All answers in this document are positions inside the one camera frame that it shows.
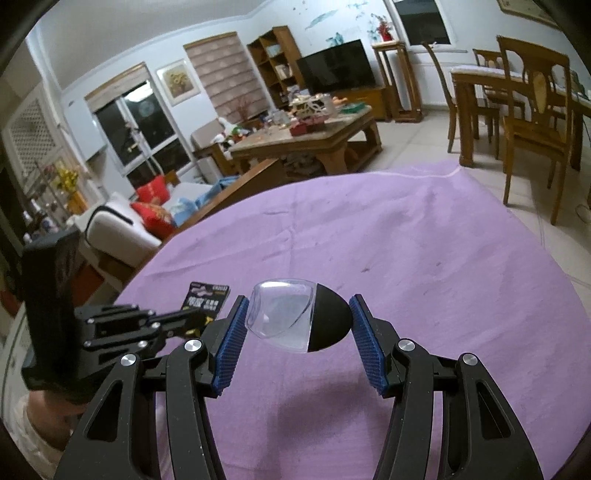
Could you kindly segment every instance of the silver screw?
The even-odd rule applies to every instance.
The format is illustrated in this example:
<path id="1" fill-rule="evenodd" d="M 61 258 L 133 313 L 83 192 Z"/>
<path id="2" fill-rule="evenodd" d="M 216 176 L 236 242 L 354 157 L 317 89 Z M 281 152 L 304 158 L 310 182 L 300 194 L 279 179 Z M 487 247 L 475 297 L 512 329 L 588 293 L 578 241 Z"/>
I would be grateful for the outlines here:
<path id="1" fill-rule="evenodd" d="M 124 367 L 129 367 L 135 363 L 135 360 L 136 356 L 132 353 L 128 353 L 127 355 L 121 357 L 121 365 Z"/>
<path id="2" fill-rule="evenodd" d="M 412 352 L 414 350 L 415 344 L 412 340 L 400 340 L 398 342 L 398 348 L 400 348 L 404 352 Z"/>
<path id="3" fill-rule="evenodd" d="M 201 343 L 201 340 L 197 340 L 197 339 L 189 340 L 187 343 L 185 343 L 185 350 L 187 352 L 196 352 L 202 346 L 203 346 L 203 344 Z"/>
<path id="4" fill-rule="evenodd" d="M 478 365 L 478 357 L 476 355 L 472 355 L 471 353 L 465 353 L 462 357 L 462 360 L 464 360 L 466 365 L 470 365 L 471 367 Z"/>

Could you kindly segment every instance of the flat screen television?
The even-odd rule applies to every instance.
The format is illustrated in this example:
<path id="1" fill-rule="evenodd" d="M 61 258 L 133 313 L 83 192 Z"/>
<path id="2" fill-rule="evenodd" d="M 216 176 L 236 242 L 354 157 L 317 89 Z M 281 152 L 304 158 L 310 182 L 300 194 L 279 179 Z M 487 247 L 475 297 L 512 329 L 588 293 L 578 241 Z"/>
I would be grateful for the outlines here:
<path id="1" fill-rule="evenodd" d="M 376 85 L 361 40 L 327 48 L 297 64 L 312 95 Z"/>

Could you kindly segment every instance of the clear plastic dome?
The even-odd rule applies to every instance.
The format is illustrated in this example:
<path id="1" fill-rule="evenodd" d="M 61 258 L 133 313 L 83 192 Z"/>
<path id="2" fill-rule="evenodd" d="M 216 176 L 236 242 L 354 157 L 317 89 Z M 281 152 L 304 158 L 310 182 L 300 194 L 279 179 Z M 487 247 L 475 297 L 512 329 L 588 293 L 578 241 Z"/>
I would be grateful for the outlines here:
<path id="1" fill-rule="evenodd" d="M 306 353 L 316 290 L 317 283 L 293 278 L 257 284 L 250 298 L 246 327 L 279 348 Z"/>

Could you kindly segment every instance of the glass door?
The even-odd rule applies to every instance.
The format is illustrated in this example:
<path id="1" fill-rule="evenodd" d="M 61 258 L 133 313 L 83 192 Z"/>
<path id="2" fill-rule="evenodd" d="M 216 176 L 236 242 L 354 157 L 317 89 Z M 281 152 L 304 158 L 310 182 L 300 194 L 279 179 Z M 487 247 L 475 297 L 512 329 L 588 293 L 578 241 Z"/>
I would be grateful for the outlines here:
<path id="1" fill-rule="evenodd" d="M 150 82 L 96 112 L 120 172 L 136 189 L 191 162 Z"/>

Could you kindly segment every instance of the bookshelf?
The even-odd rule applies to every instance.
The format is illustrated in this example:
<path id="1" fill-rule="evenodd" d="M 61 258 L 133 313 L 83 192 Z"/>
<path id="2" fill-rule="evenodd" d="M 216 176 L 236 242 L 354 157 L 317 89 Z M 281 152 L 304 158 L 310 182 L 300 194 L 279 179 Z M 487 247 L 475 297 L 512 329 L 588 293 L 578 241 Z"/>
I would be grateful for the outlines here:
<path id="1" fill-rule="evenodd" d="M 304 78 L 297 66 L 300 49 L 289 27 L 273 27 L 248 45 L 267 90 L 277 108 L 288 105 L 287 92 L 292 85 L 306 88 Z"/>

